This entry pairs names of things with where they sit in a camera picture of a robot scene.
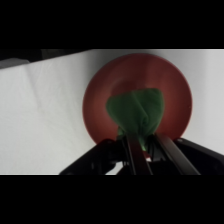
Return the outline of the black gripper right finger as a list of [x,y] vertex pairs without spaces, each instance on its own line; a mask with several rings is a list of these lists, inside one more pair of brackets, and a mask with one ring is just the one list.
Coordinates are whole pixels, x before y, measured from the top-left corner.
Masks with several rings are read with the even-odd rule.
[[200,172],[193,166],[181,150],[173,143],[173,141],[163,135],[156,134],[155,139],[163,149],[170,161],[178,169],[181,175],[199,175]]

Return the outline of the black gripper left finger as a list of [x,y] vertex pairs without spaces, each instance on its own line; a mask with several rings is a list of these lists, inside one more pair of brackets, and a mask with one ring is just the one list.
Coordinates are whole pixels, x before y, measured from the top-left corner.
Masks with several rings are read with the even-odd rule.
[[138,138],[135,135],[126,135],[127,160],[132,175],[152,175]]

